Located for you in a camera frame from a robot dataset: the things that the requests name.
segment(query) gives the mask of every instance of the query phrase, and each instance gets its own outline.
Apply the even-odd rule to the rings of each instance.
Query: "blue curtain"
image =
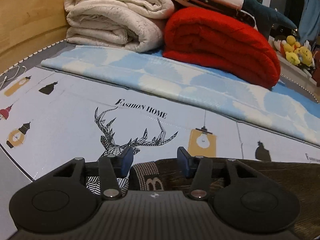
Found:
[[[320,0],[305,0],[299,25],[300,43],[313,41],[320,32]]]

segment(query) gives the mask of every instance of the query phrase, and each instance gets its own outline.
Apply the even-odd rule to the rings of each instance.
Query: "red blanket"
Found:
[[[218,68],[268,89],[279,80],[279,60],[263,35],[218,12],[177,11],[167,22],[164,41],[164,57]]]

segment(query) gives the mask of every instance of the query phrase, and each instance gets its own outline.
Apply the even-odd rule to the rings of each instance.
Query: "circular cap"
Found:
[[[19,228],[38,234],[69,231],[96,211],[95,195],[71,178],[49,177],[19,190],[10,200],[10,215]]]
[[[207,193],[201,189],[195,189],[191,191],[191,196],[193,196],[194,198],[204,198],[206,195]]]
[[[240,179],[210,201],[217,215],[240,231],[271,234],[292,226],[300,213],[297,197],[264,179]]]
[[[114,189],[114,188],[109,188],[109,189],[106,189],[103,194],[106,196],[106,197],[116,197],[119,195],[119,191]]]

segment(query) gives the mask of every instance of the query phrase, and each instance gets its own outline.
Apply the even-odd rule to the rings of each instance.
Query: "deer illustration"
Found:
[[[140,139],[138,139],[138,137],[137,137],[134,140],[132,140],[132,138],[131,138],[128,143],[123,144],[123,145],[117,145],[115,143],[115,141],[114,141],[115,133],[112,131],[112,128],[111,128],[111,125],[112,125],[112,123],[114,122],[114,120],[116,118],[111,120],[106,125],[104,125],[105,119],[103,119],[105,114],[106,114],[106,112],[115,110],[117,108],[118,107],[103,111],[99,116],[98,116],[98,107],[97,107],[97,109],[95,111],[94,121],[98,125],[99,129],[104,134],[104,135],[102,135],[100,137],[100,142],[104,146],[105,151],[99,158],[101,158],[101,157],[103,157],[105,155],[118,156],[128,146],[131,146],[133,148],[133,153],[137,154],[140,151],[140,149],[138,148],[140,146],[160,146],[160,145],[164,145],[164,144],[172,141],[177,136],[178,132],[176,132],[170,138],[165,139],[166,131],[164,130],[163,126],[161,125],[161,123],[160,123],[160,121],[158,119],[158,124],[159,124],[160,130],[161,130],[158,138],[154,137],[151,141],[147,141],[148,131],[147,131],[147,129],[145,129],[145,131],[143,133],[143,136]],[[127,188],[128,188],[128,180],[127,179],[118,179],[118,183],[120,185],[120,188],[121,188],[122,192],[125,193]],[[87,187],[92,192],[94,192],[95,194],[100,194],[99,177],[89,177],[88,181],[87,181]]]

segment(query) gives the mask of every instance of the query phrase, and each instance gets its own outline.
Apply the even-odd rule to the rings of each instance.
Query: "lamp print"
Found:
[[[49,95],[53,91],[54,85],[56,84],[58,84],[58,82],[54,82],[52,84],[46,85],[45,87],[40,88],[39,92]]]
[[[12,149],[23,144],[26,133],[30,129],[30,122],[24,123],[20,128],[14,129],[8,136],[7,145]]]
[[[271,162],[270,152],[264,148],[263,143],[260,141],[258,141],[258,148],[256,149],[256,159]]]
[[[11,106],[8,106],[6,109],[0,109],[0,120],[7,120],[9,118],[9,112],[12,108]]]
[[[11,96],[15,91],[17,91],[20,87],[27,84],[30,80],[31,76],[29,77],[23,77],[18,82],[16,82],[12,87],[9,87],[5,92],[4,95],[9,97]]]
[[[190,133],[188,153],[191,156],[216,157],[217,137],[208,132],[206,127],[193,129]]]

